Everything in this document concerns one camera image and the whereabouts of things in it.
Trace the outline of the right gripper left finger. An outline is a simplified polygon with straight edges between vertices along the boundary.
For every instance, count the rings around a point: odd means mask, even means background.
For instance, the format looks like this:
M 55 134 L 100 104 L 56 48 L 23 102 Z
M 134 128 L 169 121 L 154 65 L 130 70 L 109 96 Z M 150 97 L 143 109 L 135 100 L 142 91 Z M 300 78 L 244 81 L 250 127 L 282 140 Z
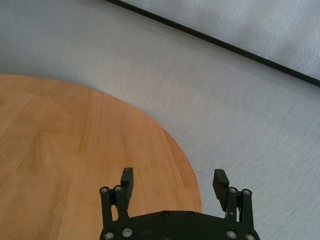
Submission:
M 120 184 L 114 188 L 100 188 L 101 211 L 103 222 L 113 222 L 112 206 L 117 210 L 117 219 L 129 218 L 128 208 L 134 187 L 134 171 L 132 167 L 123 169 Z

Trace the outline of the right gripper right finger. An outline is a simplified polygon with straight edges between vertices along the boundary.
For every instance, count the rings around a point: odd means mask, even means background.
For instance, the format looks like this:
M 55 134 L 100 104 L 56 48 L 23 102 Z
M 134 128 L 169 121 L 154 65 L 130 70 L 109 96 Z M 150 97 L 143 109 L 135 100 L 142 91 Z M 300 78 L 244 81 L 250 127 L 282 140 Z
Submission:
M 247 188 L 237 190 L 230 186 L 229 179 L 223 169 L 214 170 L 212 187 L 227 220 L 237 222 L 237 212 L 239 211 L 238 220 L 240 223 L 254 222 L 251 190 Z

